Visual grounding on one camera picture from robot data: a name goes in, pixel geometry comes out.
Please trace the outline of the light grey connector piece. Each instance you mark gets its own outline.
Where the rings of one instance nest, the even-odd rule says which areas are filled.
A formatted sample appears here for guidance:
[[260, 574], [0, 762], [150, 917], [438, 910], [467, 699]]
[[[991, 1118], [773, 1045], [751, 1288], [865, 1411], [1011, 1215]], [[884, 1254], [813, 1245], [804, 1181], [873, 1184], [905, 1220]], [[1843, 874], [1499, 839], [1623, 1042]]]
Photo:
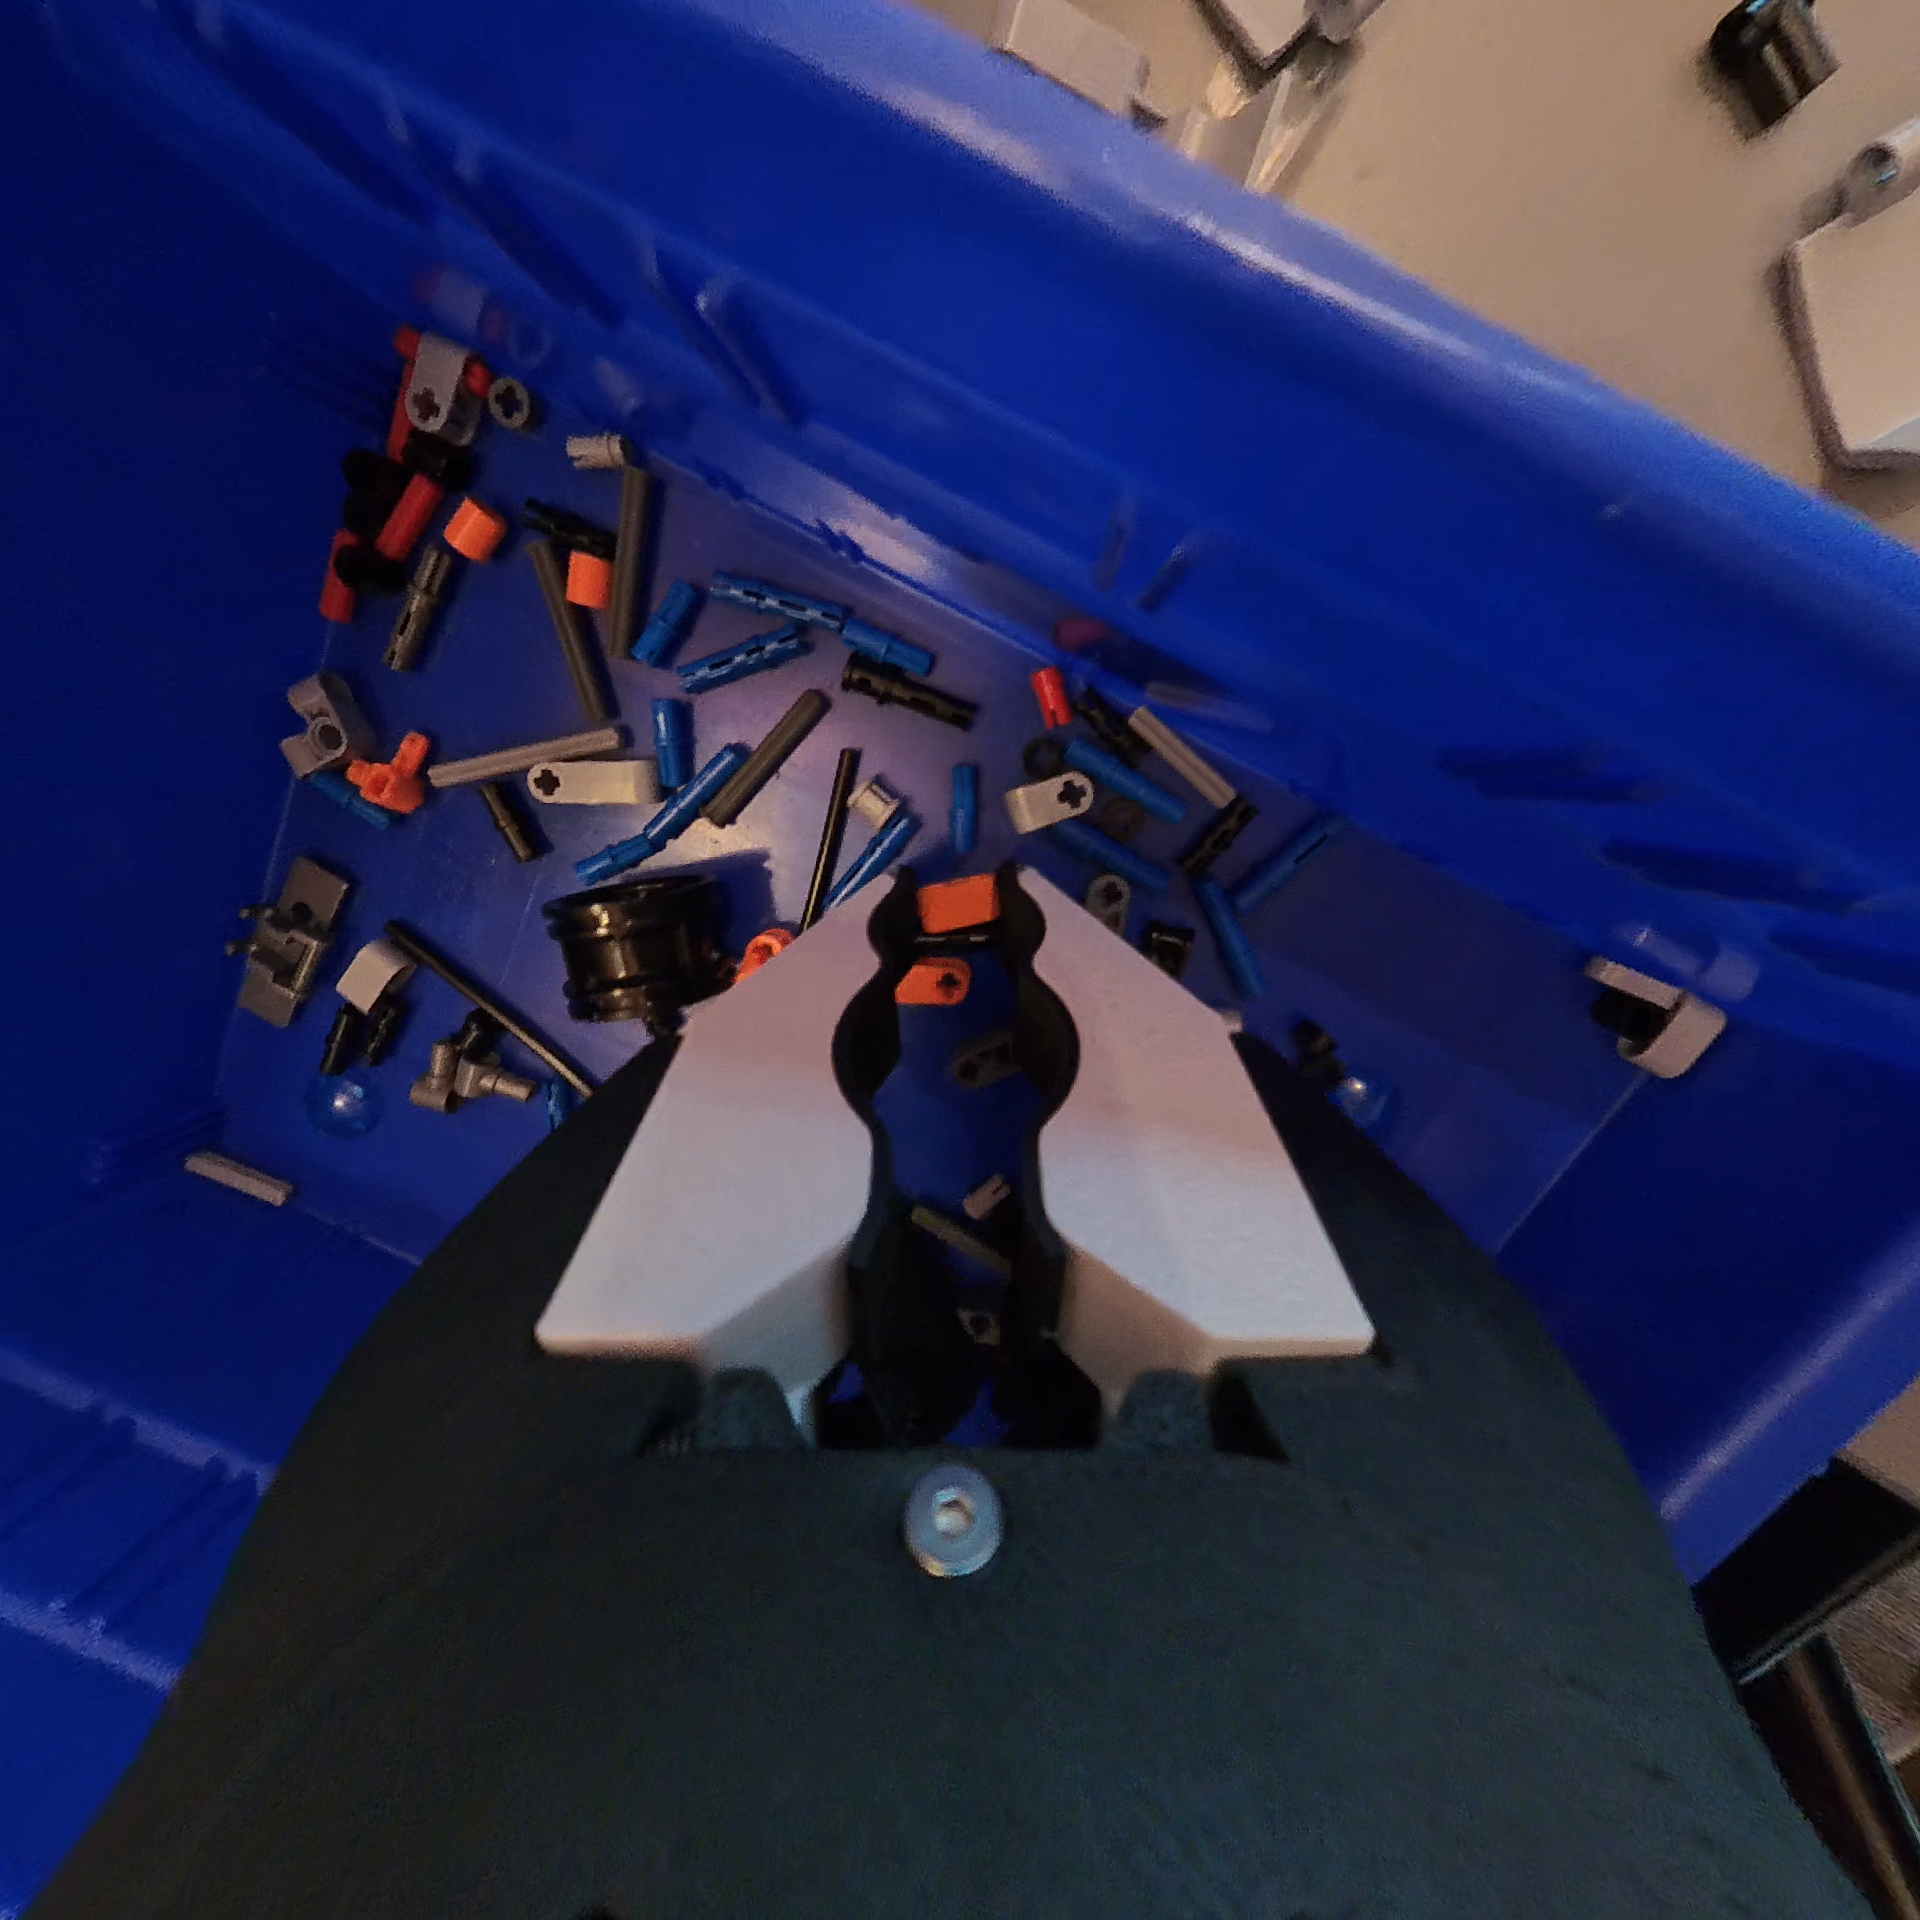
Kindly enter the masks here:
[[305, 676], [288, 685], [286, 702], [299, 728], [279, 749], [297, 782], [376, 756], [376, 734], [342, 676], [328, 669]]

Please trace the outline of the dark grey long axle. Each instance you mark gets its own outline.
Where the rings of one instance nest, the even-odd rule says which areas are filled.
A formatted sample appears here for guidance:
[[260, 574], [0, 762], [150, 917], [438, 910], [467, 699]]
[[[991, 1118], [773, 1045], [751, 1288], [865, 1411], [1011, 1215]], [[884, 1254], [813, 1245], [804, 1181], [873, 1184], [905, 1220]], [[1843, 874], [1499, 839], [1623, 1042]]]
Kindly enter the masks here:
[[587, 723], [603, 727], [617, 720], [617, 702], [596, 638], [585, 624], [585, 613], [567, 599], [565, 558], [567, 548], [547, 538], [529, 542], [544, 610], [559, 643], [571, 691]]
[[607, 590], [607, 648], [629, 655], [638, 638], [640, 599], [654, 533], [655, 479], [640, 464], [619, 470], [613, 580]]

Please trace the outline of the clear plastic scrap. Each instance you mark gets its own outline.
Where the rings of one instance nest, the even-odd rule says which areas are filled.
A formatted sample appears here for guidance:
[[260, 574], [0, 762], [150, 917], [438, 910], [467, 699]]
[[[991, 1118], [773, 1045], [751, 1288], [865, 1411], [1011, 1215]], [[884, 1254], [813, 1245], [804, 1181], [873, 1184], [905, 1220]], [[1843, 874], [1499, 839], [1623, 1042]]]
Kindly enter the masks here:
[[1293, 64], [1246, 91], [1220, 68], [1203, 101], [1167, 125], [1167, 140], [1253, 194], [1279, 192], [1336, 107], [1343, 78], [1340, 64]]

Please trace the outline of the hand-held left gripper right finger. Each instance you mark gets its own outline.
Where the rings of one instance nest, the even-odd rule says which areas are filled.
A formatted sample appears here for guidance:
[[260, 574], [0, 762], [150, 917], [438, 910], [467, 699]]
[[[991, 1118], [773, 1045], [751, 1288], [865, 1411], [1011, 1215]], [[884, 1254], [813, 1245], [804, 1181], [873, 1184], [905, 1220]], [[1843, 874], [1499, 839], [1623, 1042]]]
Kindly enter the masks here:
[[1064, 1247], [1059, 1340], [1103, 1411], [1140, 1375], [1368, 1354], [1375, 1326], [1224, 1014], [1043, 874], [1015, 877], [1077, 1045], [1037, 1138]]

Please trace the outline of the grey curved panel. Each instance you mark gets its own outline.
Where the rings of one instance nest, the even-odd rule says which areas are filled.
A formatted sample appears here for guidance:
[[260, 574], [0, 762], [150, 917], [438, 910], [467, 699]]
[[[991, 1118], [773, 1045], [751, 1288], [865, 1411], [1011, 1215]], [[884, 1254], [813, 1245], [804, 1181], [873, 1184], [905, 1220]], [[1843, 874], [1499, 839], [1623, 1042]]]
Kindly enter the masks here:
[[1307, 44], [1343, 46], [1383, 2], [1200, 2], [1236, 59], [1273, 68]]
[[1829, 221], [1783, 261], [1791, 351], [1827, 455], [1917, 464], [1917, 120], [1849, 158]]
[[997, 2], [987, 44], [1103, 111], [1133, 116], [1144, 95], [1144, 50], [1071, 2]]

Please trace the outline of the dark grey pin connector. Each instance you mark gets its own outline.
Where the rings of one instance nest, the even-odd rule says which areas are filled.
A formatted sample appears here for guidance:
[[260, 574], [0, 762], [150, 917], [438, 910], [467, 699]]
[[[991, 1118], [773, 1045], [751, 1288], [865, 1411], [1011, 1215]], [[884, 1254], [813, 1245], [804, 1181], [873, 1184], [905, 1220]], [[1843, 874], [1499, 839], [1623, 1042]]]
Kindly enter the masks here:
[[501, 1034], [492, 1014], [470, 1010], [453, 1034], [435, 1040], [424, 1069], [408, 1087], [411, 1106], [424, 1114], [457, 1114], [481, 1096], [537, 1099], [542, 1086], [501, 1063]]

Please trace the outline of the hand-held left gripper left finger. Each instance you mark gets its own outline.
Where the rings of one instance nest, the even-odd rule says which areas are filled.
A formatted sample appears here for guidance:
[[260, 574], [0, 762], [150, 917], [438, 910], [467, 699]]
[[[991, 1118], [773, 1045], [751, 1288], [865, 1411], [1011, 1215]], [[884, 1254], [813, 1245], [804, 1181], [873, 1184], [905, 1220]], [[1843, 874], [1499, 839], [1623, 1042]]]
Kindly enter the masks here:
[[921, 1360], [921, 1256], [879, 1090], [921, 927], [910, 870], [691, 1019], [542, 1310], [561, 1358], [764, 1371]]

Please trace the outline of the blue long pin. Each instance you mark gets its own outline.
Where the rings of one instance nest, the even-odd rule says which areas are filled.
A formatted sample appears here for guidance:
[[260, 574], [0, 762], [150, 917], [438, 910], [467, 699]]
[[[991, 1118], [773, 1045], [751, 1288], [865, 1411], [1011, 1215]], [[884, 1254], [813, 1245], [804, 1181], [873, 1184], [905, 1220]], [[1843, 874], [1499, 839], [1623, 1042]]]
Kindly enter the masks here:
[[1241, 1003], [1260, 1002], [1269, 995], [1264, 959], [1257, 950], [1241, 912], [1232, 903], [1232, 893], [1222, 879], [1212, 874], [1190, 879], [1190, 891], [1200, 912], [1214, 935], [1214, 947], [1228, 981]]
[[1247, 917], [1261, 903], [1288, 886], [1317, 856], [1327, 852], [1333, 843], [1349, 827], [1345, 815], [1321, 812], [1310, 819], [1296, 834], [1292, 834], [1271, 855], [1264, 855], [1246, 875], [1230, 890], [1230, 904], [1235, 914]]

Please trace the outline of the black long axle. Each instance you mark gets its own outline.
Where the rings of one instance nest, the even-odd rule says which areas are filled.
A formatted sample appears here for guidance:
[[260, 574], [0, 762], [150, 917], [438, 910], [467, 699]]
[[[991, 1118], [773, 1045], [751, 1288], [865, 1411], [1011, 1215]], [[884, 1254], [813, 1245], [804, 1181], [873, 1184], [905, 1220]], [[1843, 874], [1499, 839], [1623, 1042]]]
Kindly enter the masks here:
[[384, 935], [401, 955], [411, 957], [419, 970], [431, 973], [479, 1014], [489, 1018], [505, 1035], [515, 1037], [528, 1053], [533, 1053], [547, 1069], [567, 1083], [577, 1096], [591, 1096], [598, 1082], [587, 1074], [549, 1034], [529, 1022], [518, 1007], [502, 999], [489, 982], [472, 976], [467, 966], [454, 962], [443, 948], [428, 942], [416, 927], [387, 919]]
[[703, 819], [715, 827], [732, 827], [748, 805], [782, 772], [799, 743], [823, 723], [830, 698], [807, 688], [765, 731], [757, 747], [733, 767], [703, 805]]

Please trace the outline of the dark grey axle pin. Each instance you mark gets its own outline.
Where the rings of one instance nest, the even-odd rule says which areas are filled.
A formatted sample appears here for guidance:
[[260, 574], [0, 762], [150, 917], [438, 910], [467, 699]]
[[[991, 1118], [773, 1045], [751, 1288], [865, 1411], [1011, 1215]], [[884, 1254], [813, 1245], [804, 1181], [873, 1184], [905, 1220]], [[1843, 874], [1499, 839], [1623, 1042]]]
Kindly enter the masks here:
[[391, 638], [382, 659], [391, 671], [416, 671], [422, 662], [424, 647], [448, 600], [453, 562], [454, 556], [443, 544], [428, 544], [422, 548], [416, 571], [400, 599], [400, 610], [391, 626]]

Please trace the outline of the black thin axle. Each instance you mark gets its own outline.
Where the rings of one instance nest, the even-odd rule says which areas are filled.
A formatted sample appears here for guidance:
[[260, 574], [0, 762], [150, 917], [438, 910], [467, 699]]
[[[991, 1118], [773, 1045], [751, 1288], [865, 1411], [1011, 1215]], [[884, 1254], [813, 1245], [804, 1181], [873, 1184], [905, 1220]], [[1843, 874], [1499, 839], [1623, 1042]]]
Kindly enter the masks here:
[[809, 879], [807, 879], [807, 896], [799, 912], [799, 931], [813, 927], [813, 924], [825, 912], [825, 900], [831, 886], [837, 856], [840, 852], [846, 826], [848, 826], [848, 810], [852, 800], [852, 790], [856, 787], [856, 767], [859, 767], [859, 747], [844, 747], [837, 755], [837, 764], [831, 767], [831, 783], [828, 794], [828, 805], [823, 813], [823, 829], [817, 839], [817, 847], [811, 862]]

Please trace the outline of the grey track link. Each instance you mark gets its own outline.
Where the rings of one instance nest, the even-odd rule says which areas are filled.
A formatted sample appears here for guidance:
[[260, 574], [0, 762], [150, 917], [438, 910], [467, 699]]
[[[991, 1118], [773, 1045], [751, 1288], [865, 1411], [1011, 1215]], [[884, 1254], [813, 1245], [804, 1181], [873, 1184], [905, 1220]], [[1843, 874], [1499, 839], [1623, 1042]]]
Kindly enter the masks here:
[[247, 931], [223, 948], [245, 962], [235, 1002], [239, 1013], [279, 1030], [299, 1019], [350, 898], [352, 877], [299, 855], [271, 903], [241, 910]]

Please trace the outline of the blue plastic parts bin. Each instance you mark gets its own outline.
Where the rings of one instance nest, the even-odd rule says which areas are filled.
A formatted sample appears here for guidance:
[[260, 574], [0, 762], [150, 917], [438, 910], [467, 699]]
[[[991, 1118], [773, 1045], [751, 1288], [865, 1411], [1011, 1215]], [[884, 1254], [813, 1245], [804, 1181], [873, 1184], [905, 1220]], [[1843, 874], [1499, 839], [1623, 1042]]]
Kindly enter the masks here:
[[[537, 1115], [304, 1118], [328, 1022], [238, 1010], [241, 907], [313, 855], [339, 955], [411, 920], [593, 1071], [470, 796], [297, 782], [340, 671], [446, 756], [577, 707], [533, 567], [463, 567], [422, 669], [319, 615], [395, 326], [525, 376], [478, 491], [655, 575], [844, 596], [977, 702], [831, 695], [733, 834], [792, 912], [831, 749], [944, 855], [1006, 840], [1025, 669], [1144, 698], [1247, 782], [1249, 1023], [1331, 1027], [1380, 1142], [1545, 1310], [1679, 1568], [1713, 1575], [1916, 1368], [1916, 556], [1286, 207], [886, 4], [4, 4], [4, 1747], [112, 1768], [323, 1371]], [[1617, 1058], [1604, 955], [1726, 1013]], [[294, 1181], [268, 1207], [196, 1147]]]

